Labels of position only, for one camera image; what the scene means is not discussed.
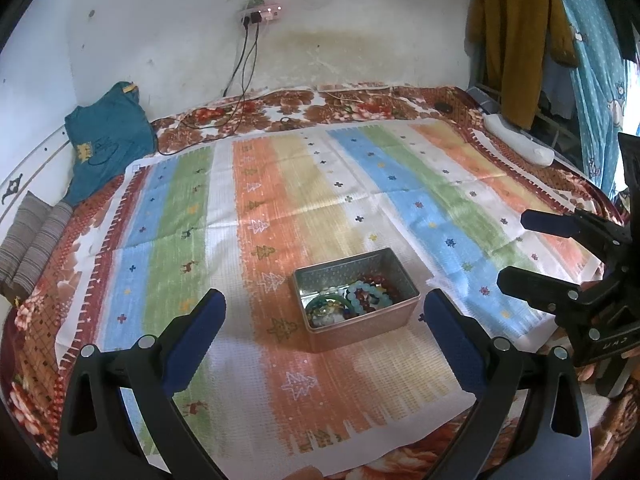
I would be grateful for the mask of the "grey striped folded cloth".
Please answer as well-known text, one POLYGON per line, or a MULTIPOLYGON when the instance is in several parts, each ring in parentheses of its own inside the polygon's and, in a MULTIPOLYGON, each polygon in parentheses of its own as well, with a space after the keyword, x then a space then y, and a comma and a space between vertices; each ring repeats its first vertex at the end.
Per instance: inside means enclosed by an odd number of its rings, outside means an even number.
POLYGON ((11 304, 32 293, 72 213, 64 200, 50 206, 27 193, 1 243, 1 293, 11 304))

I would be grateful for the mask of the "striped colourful mat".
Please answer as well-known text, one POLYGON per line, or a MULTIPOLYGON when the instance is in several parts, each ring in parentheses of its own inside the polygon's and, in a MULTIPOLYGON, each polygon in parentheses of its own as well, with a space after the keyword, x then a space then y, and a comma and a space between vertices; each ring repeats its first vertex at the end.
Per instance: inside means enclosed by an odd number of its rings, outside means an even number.
POLYGON ((251 134, 134 165, 80 244, 55 341, 130 347, 220 290, 226 318, 177 408, 232 479, 335 474, 416 442, 473 401, 423 321, 443 289, 535 350, 549 315, 504 296, 519 266, 575 283, 599 261, 524 230, 544 202, 440 120, 251 134))

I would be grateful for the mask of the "mustard yellow hanging garment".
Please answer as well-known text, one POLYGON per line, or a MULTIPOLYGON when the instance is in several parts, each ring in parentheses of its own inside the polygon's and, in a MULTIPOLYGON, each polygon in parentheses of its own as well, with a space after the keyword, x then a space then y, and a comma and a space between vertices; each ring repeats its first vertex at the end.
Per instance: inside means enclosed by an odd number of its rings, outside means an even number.
POLYGON ((466 36, 485 49, 486 81, 500 92, 502 116, 524 130, 538 110, 544 58, 578 66, 563 0, 472 0, 466 36))

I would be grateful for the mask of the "white rolled cloth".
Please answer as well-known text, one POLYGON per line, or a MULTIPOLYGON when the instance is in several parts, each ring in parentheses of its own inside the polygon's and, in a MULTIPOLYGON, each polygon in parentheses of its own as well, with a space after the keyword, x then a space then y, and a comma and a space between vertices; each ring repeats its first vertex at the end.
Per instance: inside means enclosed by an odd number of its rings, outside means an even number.
POLYGON ((549 167, 554 162, 555 151, 530 140, 520 130, 513 129, 500 114, 485 115, 484 126, 526 162, 541 167, 549 167))

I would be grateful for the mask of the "teal blue garment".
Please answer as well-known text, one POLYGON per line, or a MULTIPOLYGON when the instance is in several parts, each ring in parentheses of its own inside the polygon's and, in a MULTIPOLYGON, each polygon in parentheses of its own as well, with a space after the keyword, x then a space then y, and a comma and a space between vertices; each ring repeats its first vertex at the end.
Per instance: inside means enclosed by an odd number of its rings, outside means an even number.
POLYGON ((119 81, 102 98, 65 117, 75 152, 64 202, 72 207, 123 174, 135 160, 155 152, 156 135, 139 103, 138 87, 119 81))

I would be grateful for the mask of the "blue patterned curtain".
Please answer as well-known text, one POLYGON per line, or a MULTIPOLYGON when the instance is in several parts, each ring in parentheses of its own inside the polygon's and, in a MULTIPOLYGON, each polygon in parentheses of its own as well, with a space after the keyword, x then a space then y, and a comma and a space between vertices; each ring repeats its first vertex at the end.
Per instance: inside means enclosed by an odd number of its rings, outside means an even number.
POLYGON ((627 74, 605 0, 562 0, 578 67, 570 74, 582 147, 582 172, 607 196, 617 191, 618 134, 627 74))

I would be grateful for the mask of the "green jade bangle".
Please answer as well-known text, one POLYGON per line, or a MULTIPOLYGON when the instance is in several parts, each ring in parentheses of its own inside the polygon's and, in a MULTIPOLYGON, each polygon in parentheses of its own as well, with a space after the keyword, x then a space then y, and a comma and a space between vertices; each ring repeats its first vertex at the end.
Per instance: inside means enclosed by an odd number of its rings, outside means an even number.
POLYGON ((348 318, 352 315, 352 306, 340 295, 324 294, 315 296, 305 307, 309 321, 313 318, 321 318, 332 313, 338 313, 348 318))

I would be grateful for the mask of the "floral brown bedsheet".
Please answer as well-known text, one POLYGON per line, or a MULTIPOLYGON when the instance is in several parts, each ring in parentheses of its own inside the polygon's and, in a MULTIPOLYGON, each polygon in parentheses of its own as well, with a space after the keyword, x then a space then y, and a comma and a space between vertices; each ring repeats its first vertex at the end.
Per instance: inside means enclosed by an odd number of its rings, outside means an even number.
MULTIPOLYGON (((483 125, 468 92, 454 87, 279 90, 241 106, 220 102, 190 113, 157 119, 153 128, 164 155, 183 157, 188 148, 229 136, 298 131, 320 125, 375 120, 425 119, 420 136, 466 173, 459 183, 436 186, 438 198, 463 217, 484 203, 506 206, 501 220, 469 223, 465 231, 493 254, 521 247, 506 232, 526 209, 585 209, 613 222, 624 215, 591 182, 561 164, 539 167, 516 154, 483 125)), ((194 184, 186 210, 162 210, 134 223, 160 200, 149 171, 116 176, 73 206, 60 238, 31 292, 18 292, 2 341, 1 385, 6 409, 32 454, 55 459, 63 390, 76 359, 75 344, 98 330, 106 317, 105 287, 134 234, 151 244, 180 246, 189 256, 204 229, 205 183, 194 184)))

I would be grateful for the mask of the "silver metal tin box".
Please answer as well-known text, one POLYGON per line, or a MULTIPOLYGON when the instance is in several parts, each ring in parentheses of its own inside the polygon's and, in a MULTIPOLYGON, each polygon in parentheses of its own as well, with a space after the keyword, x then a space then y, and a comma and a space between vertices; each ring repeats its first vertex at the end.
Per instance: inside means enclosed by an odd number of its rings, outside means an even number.
POLYGON ((390 248, 306 266, 293 273, 310 350, 325 352, 397 330, 409 322, 419 289, 390 248), (305 307, 315 296, 337 294, 352 315, 332 313, 308 320, 305 307))

